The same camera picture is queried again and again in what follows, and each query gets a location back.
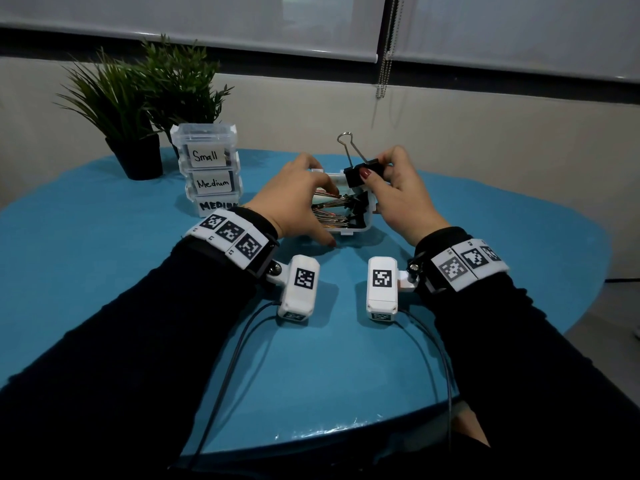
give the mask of roller blind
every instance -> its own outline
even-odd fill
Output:
[[[640,80],[640,0],[404,0],[396,60]]]
[[[376,61],[385,0],[0,0],[0,26]]]

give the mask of forearm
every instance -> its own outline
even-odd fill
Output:
[[[0,392],[6,458],[117,459],[166,468],[180,454],[254,280],[179,245],[162,265],[69,331]]]
[[[431,246],[429,252],[436,254],[448,247],[438,248],[442,242],[422,242],[417,251]],[[458,293],[420,293],[436,315],[461,395],[492,447],[522,454],[557,452],[567,442],[587,449],[640,443],[638,408],[569,344],[507,274]]]

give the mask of potted plant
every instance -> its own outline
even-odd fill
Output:
[[[93,71],[79,64],[66,68],[70,94],[58,94],[70,105],[59,104],[91,121],[105,136],[111,151],[132,180],[163,174],[160,141],[153,131],[135,70],[100,53]]]
[[[140,88],[151,121],[171,141],[170,130],[180,123],[213,123],[231,89],[211,89],[220,63],[207,59],[207,49],[172,45],[166,36],[159,43],[145,41],[146,58],[137,66]]]

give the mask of hand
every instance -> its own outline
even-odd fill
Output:
[[[391,229],[416,246],[430,233],[450,227],[434,208],[424,182],[402,146],[389,148],[377,158],[385,165],[384,180],[366,168],[360,169],[360,176],[376,195],[376,211]]]
[[[311,211],[311,201],[318,187],[336,196],[338,188],[326,173],[308,171],[309,168],[322,166],[308,153],[300,153],[295,160],[286,163],[245,207],[273,224],[278,239],[308,235],[320,244],[335,247],[335,239]]]

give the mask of blue tabletop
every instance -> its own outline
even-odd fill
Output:
[[[0,213],[0,382],[158,266],[198,220],[173,153],[163,156],[162,178],[128,180],[107,157],[62,174]],[[243,201],[294,156],[240,150]],[[318,160],[327,171],[346,166],[342,156]],[[558,330],[587,310],[611,254],[600,227],[553,203],[420,174],[444,217],[487,241]],[[402,263],[412,252],[379,216],[370,231],[341,237],[336,250],[284,240],[279,260],[306,254],[320,262],[316,310],[305,325],[262,322],[275,308],[256,320],[204,453],[329,435],[445,401],[442,365],[427,339],[405,317],[403,330],[373,323],[365,313],[368,259]],[[418,301],[403,299],[433,327]],[[244,320],[265,302],[254,300]],[[238,335],[232,332],[216,364],[185,454],[200,439]]]

